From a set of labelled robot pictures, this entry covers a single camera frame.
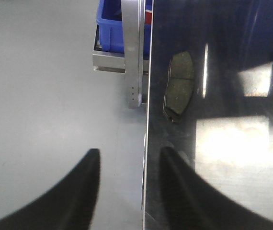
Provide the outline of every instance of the metal plate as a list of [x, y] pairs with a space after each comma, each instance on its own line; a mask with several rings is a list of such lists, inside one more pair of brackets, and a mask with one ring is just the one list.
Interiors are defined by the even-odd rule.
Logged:
[[[195, 87], [179, 124], [163, 114], [169, 62], [188, 51]], [[143, 229], [167, 230], [159, 150], [273, 220], [273, 1], [154, 2]]]

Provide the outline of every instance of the gray floor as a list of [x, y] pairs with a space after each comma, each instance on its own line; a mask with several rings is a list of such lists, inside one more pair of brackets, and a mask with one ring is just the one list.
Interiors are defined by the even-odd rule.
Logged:
[[102, 151], [92, 230], [141, 229], [145, 108], [92, 71], [98, 0], [0, 0], [0, 218]]

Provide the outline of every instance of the black rubber object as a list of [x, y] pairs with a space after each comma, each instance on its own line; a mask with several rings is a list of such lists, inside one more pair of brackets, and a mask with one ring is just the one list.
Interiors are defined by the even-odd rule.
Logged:
[[0, 230], [87, 230], [100, 181], [100, 153], [91, 149], [77, 166], [33, 203], [0, 220]]

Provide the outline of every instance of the vertical metal bar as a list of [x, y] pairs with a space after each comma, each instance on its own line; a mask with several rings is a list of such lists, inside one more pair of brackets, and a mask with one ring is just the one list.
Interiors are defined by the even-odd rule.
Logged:
[[142, 102], [145, 0], [121, 0], [125, 50], [125, 87], [130, 108]]

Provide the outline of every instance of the blue container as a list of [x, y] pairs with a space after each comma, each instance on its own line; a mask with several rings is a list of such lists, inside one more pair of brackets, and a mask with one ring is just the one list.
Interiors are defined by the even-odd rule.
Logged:
[[[147, 0], [146, 9], [151, 10], [151, 0]], [[100, 0], [97, 11], [99, 41], [102, 50], [124, 53], [123, 23], [121, 0]], [[144, 55], [149, 55], [151, 25], [144, 28]]]

